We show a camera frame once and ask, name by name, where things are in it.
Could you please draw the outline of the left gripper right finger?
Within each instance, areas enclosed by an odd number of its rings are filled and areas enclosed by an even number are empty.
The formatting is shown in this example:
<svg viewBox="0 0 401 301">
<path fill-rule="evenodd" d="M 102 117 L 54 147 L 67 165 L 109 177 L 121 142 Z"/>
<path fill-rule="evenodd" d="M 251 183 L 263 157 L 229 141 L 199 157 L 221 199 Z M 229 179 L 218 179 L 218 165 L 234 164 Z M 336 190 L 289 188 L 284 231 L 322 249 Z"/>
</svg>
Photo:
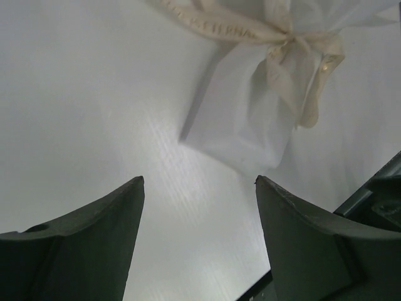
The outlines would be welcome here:
<svg viewBox="0 0 401 301">
<path fill-rule="evenodd" d="M 338 216 L 268 179 L 256 199 L 278 300 L 399 300 L 400 233 Z"/>
</svg>

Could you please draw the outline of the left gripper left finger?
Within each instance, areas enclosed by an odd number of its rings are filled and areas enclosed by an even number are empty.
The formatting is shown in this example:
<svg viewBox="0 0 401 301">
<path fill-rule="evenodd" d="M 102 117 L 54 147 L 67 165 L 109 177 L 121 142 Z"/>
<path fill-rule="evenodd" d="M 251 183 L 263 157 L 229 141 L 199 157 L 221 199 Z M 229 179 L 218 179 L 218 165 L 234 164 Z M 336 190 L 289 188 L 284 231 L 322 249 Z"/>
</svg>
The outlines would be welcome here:
<svg viewBox="0 0 401 301">
<path fill-rule="evenodd" d="M 122 300 L 145 201 L 135 177 L 24 232 L 1 235 L 2 300 Z"/>
</svg>

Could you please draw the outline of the pink flower bouquet white wrap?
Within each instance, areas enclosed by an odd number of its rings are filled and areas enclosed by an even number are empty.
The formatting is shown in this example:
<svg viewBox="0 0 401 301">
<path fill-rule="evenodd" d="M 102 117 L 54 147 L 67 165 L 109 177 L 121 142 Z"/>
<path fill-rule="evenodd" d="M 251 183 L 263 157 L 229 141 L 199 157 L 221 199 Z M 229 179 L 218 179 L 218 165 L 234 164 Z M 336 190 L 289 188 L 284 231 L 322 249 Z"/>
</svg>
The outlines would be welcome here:
<svg viewBox="0 0 401 301">
<path fill-rule="evenodd" d="M 380 13 L 394 1 L 284 1 L 296 33 L 340 35 L 351 27 L 386 23 Z M 217 64 L 183 140 L 243 170 L 272 169 L 281 161 L 296 118 L 267 82 L 266 45 L 237 44 Z M 362 80 L 346 57 L 325 83 L 319 103 Z"/>
</svg>

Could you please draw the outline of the cream printed ribbon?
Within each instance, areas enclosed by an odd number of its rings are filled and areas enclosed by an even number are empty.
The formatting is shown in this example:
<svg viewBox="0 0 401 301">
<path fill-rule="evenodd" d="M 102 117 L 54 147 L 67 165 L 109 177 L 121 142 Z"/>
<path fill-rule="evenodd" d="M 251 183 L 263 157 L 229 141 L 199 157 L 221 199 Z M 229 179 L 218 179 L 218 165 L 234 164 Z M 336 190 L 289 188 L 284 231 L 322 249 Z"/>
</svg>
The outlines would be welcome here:
<svg viewBox="0 0 401 301">
<path fill-rule="evenodd" d="M 288 106 L 296 125 L 310 129 L 318 121 L 325 83 L 344 60 L 340 35 L 334 31 L 296 33 L 284 1 L 267 1 L 265 21 L 235 13 L 215 1 L 200 7 L 158 1 L 178 22 L 213 40 L 266 45 L 267 82 Z"/>
</svg>

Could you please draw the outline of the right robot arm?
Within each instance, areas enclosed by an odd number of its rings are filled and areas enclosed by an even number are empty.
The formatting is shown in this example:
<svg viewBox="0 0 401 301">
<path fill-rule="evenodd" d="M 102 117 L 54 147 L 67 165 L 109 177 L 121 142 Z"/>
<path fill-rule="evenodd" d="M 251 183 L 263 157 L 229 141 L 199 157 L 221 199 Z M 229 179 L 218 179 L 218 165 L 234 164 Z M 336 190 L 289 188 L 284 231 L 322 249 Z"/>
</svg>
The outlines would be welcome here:
<svg viewBox="0 0 401 301">
<path fill-rule="evenodd" d="M 386 163 L 334 213 L 357 223 L 399 232 L 400 154 Z"/>
</svg>

